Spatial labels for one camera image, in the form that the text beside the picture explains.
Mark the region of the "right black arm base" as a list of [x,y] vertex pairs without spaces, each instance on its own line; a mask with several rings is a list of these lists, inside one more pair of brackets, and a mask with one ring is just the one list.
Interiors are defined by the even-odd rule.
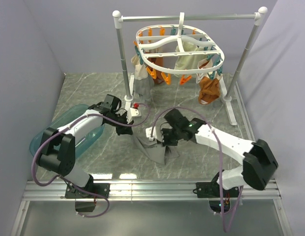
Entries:
[[228,190],[222,190],[223,204],[221,204],[220,199],[212,200],[213,198],[220,197],[220,186],[215,181],[197,182],[193,193],[196,194],[198,198],[208,198],[209,207],[215,213],[221,213],[222,206],[224,207],[224,212],[228,212],[231,209],[230,194]]

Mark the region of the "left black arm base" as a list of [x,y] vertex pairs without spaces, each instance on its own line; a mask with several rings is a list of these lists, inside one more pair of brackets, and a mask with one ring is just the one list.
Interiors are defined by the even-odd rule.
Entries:
[[109,197],[109,183],[92,183],[81,190],[72,185],[67,185],[64,198],[67,200],[75,200],[75,210],[78,213],[92,213],[97,205],[97,200],[101,199],[98,195]]

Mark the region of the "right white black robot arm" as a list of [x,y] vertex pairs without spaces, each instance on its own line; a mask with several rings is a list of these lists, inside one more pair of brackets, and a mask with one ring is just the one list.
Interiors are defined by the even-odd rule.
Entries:
[[164,116],[171,128],[163,128],[164,144],[175,146],[179,140],[192,141],[221,151],[239,163],[239,167],[218,172],[213,179],[212,192],[221,197],[229,189],[249,185],[262,191],[278,168],[268,143],[241,139],[220,131],[199,118],[188,120],[178,109]]

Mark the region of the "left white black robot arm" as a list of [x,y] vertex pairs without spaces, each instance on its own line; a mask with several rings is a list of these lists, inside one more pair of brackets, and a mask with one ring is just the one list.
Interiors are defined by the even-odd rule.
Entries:
[[118,113],[121,103],[119,98],[108,94],[103,102],[91,105],[69,124],[57,129],[47,128],[34,155],[32,174],[35,174],[36,164],[77,187],[82,197],[90,197],[95,192],[93,177],[76,164],[76,145],[91,131],[105,124],[115,127],[117,135],[132,135],[127,112]]

